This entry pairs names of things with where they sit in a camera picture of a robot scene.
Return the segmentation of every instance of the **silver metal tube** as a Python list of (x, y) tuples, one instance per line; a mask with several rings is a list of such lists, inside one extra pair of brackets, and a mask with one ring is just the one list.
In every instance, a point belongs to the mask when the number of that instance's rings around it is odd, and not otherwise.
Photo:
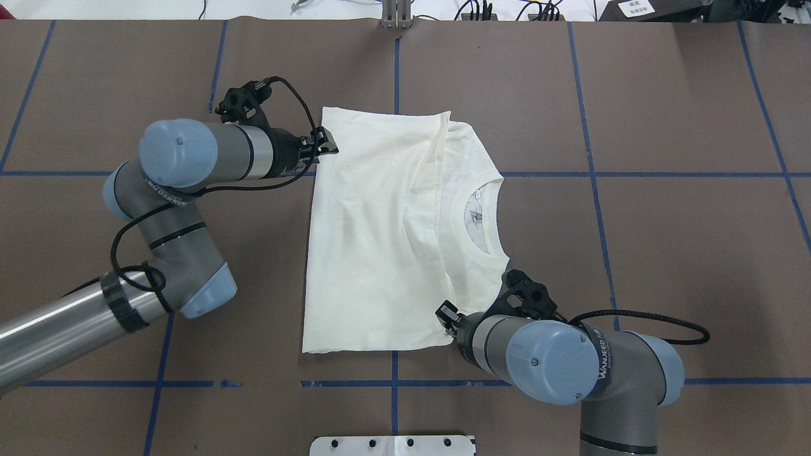
[[(127, 276), (147, 285), (144, 273)], [(166, 315), (154, 293), (120, 282), (144, 321)], [(0, 396), (126, 333), (98, 283), (0, 325)]]

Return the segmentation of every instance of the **red object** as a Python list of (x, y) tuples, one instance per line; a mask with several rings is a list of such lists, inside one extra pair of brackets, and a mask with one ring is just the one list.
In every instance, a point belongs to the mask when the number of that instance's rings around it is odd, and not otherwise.
[(0, 19), (17, 19), (3, 6), (0, 5)]

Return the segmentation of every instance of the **t-shirt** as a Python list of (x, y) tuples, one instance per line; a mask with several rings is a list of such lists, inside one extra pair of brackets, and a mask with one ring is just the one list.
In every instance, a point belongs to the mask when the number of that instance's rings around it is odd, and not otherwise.
[(340, 152), (315, 177), (303, 352), (449, 344), (436, 309), (480, 312), (501, 288), (504, 178), (449, 112), (324, 108), (322, 124)]

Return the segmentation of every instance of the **blue joint cap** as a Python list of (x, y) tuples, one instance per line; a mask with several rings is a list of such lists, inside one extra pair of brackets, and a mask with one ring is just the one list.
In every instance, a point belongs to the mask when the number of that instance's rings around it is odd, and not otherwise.
[(662, 399), (659, 406), (664, 407), (675, 402), (681, 394), (681, 387), (684, 386), (684, 364), (682, 364), (681, 357), (676, 352), (676, 349), (660, 338), (634, 333), (633, 331), (625, 332), (642, 339), (654, 352), (656, 359), (659, 360), (659, 364), (662, 366), (665, 391), (664, 399)]
[(125, 222), (132, 222), (132, 217), (124, 213), (121, 206), (118, 205), (118, 200), (115, 197), (115, 178), (118, 176), (118, 172), (121, 170), (121, 168), (123, 168), (126, 164), (126, 161), (123, 162), (118, 168), (116, 168), (115, 171), (113, 171), (111, 175), (107, 176), (107, 180), (104, 181), (104, 188), (101, 190), (101, 197), (104, 198), (104, 204), (111, 213), (115, 214), (118, 218)]
[(541, 320), (521, 327), (510, 339), (507, 371), (513, 384), (531, 398), (565, 406), (594, 389), (599, 358), (580, 330)]
[(165, 187), (203, 182), (217, 163), (217, 139), (204, 123), (190, 118), (159, 120), (144, 131), (138, 147), (144, 173)]
[(223, 263), (189, 302), (180, 308), (180, 313), (186, 318), (196, 318), (227, 303), (236, 294), (237, 284), (234, 282), (234, 276), (228, 269), (228, 263)]

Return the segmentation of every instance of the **robotic arm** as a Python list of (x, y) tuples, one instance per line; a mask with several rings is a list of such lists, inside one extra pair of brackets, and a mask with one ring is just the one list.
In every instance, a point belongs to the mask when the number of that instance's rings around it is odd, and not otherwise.
[[(309, 136), (271, 128), (260, 104), (281, 82), (298, 98)], [(69, 363), (168, 312), (194, 318), (228, 302), (237, 286), (195, 205), (216, 190), (261, 190), (300, 177), (317, 156), (336, 153), (328, 131), (315, 127), (302, 98), (278, 77), (232, 88), (218, 106), (227, 124), (163, 120), (147, 127), (139, 160), (118, 167), (104, 185), (111, 212), (129, 222), (111, 249), (114, 270), (34, 312), (0, 325), (0, 395)], [(270, 187), (207, 187), (214, 183), (296, 174)], [(137, 225), (152, 259), (121, 268), (118, 241)]]
[[(673, 403), (684, 385), (684, 366), (670, 343), (704, 343), (706, 329), (632, 311), (591, 312), (566, 321), (547, 288), (522, 271), (508, 271), (502, 281), (508, 290), (486, 312), (466, 316), (448, 301), (436, 311), (462, 357), (539, 401), (582, 402), (581, 456), (657, 454), (657, 408)], [(520, 306), (510, 305), (512, 297)], [(703, 337), (666, 342), (583, 322), (611, 314), (664, 320)]]

